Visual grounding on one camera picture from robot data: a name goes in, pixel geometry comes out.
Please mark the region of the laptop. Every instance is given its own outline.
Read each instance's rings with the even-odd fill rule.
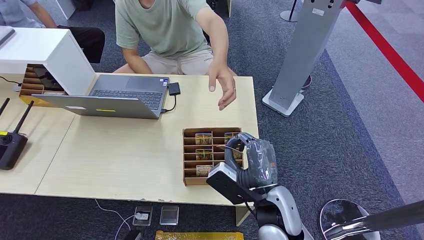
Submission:
[[[14,33],[15,30],[11,26],[0,26],[0,45],[11,38]]]
[[[167,77],[101,74],[89,96],[32,96],[82,116],[159,119],[168,82]]]

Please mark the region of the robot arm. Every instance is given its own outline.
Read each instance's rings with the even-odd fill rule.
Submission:
[[[233,149],[246,148],[249,167],[242,169]],[[290,191],[277,184],[277,161],[273,146],[248,133],[231,138],[225,162],[211,169],[206,182],[233,204],[253,202],[260,240],[313,240],[304,228]]]

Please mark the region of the man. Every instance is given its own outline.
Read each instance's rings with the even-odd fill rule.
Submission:
[[[26,17],[19,1],[27,5],[42,24]],[[50,14],[37,0],[0,0],[1,25],[16,28],[69,29],[90,63],[100,63],[102,58],[105,46],[105,33],[102,30],[96,27],[57,26]]]
[[[205,0],[117,0],[115,17],[116,43],[127,62],[116,73],[208,74],[211,92],[217,80],[221,84],[219,110],[236,99],[227,27]],[[143,57],[137,51],[140,38],[151,47]]]

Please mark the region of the yellow box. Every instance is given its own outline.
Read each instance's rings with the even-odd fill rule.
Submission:
[[[241,232],[163,232],[155,240],[244,240]]]

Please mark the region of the metal stand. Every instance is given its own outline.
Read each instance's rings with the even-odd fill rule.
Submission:
[[[279,14],[279,16],[284,20],[284,21],[287,21],[287,22],[290,22],[290,23],[295,23],[295,22],[297,22],[298,21],[298,19],[299,19],[299,13],[298,12],[295,12],[295,6],[296,6],[296,3],[298,2],[298,0],[294,0],[294,3],[293,3],[293,7],[291,7],[291,11],[289,11],[289,10],[287,10],[287,11],[282,11],[280,14]]]
[[[424,223],[424,200],[368,214],[346,200],[329,201],[321,210],[319,225],[326,240],[380,240],[379,231]]]
[[[369,216],[370,214],[365,211],[361,206],[349,201],[346,199],[334,199],[327,204],[321,210],[319,216],[319,226],[321,227],[321,232],[325,240],[333,240],[335,238],[331,237],[332,228],[337,225],[342,225],[350,220],[363,218]],[[364,234],[358,233],[358,235],[345,236],[340,239],[346,240],[380,240],[380,233],[367,232]]]
[[[263,104],[284,117],[288,117],[304,99],[300,91],[323,53],[347,0],[333,1],[331,8],[327,1],[303,2],[299,13],[301,18],[296,24],[274,87],[262,99]]]

